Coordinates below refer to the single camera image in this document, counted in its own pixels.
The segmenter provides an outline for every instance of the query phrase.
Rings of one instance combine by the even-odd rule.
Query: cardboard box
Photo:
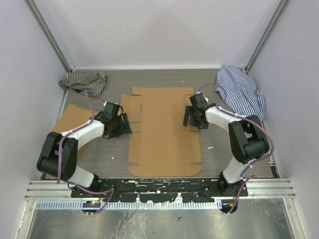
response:
[[[52,131],[57,133],[69,131],[86,123],[90,119],[90,117],[92,117],[92,113],[89,109],[74,104],[69,104],[63,112],[61,118],[53,127]],[[81,158],[85,147],[86,145],[82,146],[78,150],[78,159]]]
[[[191,87],[139,88],[134,96],[122,95],[128,114],[130,136],[129,171],[139,177],[192,176],[201,171],[199,136],[184,127],[185,106],[191,105]]]

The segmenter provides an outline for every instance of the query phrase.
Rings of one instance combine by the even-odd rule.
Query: black metal plate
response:
[[[214,202],[213,197],[225,197],[217,188],[217,180],[210,178],[143,178],[143,179],[100,179],[102,191],[114,189],[111,202],[135,202],[139,195],[141,202],[154,203],[173,202],[181,193],[184,203]],[[240,196],[247,196],[247,189]],[[72,190],[72,198],[96,198],[96,195],[82,192],[78,188]]]

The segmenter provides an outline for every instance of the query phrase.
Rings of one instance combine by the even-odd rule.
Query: brown cardboard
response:
[[[129,171],[139,177],[192,176],[202,166],[198,128],[182,125],[185,106],[194,90],[180,88],[133,87],[135,96],[122,95],[128,114],[130,136]]]
[[[86,123],[90,117],[92,117],[92,113],[89,109],[69,104],[52,131],[57,133],[69,131]],[[83,154],[85,147],[84,145],[78,150],[78,159]]]

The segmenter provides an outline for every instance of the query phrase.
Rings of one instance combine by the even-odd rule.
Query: striped cloth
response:
[[[242,116],[255,115],[263,121],[266,111],[265,97],[257,88],[254,80],[240,69],[225,65],[218,72],[216,83],[221,85],[227,93],[226,105],[236,114]],[[215,91],[224,99],[225,93],[219,87]]]
[[[94,71],[86,74],[67,73],[67,78],[59,82],[59,86],[66,91],[74,89],[77,93],[84,95],[85,90],[90,90],[100,95],[105,88],[107,76],[105,71]]]

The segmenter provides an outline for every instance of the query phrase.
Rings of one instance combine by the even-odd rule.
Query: metal corner post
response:
[[[44,35],[48,39],[49,43],[51,44],[53,50],[55,51],[57,57],[61,61],[62,65],[64,66],[65,70],[67,72],[72,72],[71,67],[69,66],[65,56],[63,55],[62,50],[60,49],[58,43],[56,42],[52,32],[50,31],[48,25],[46,24],[42,14],[40,13],[38,7],[34,3],[33,0],[24,0],[26,4],[28,5],[30,11],[32,12],[34,18],[38,22],[40,28],[42,29]]]
[[[280,17],[284,13],[289,2],[290,2],[290,0],[281,0],[280,3],[278,4],[276,11],[274,12],[272,18],[270,19],[270,22],[268,23],[268,26],[266,27],[266,30],[265,30],[263,36],[259,40],[259,42],[254,50],[254,53],[253,53],[252,57],[250,58],[247,67],[245,68],[245,70],[247,72],[249,72],[250,69],[252,68],[252,66],[254,65],[257,57],[259,56],[261,50],[263,49],[263,47],[264,47],[265,43],[267,42],[268,38],[270,37],[271,33],[275,29],[277,22],[279,21]]]

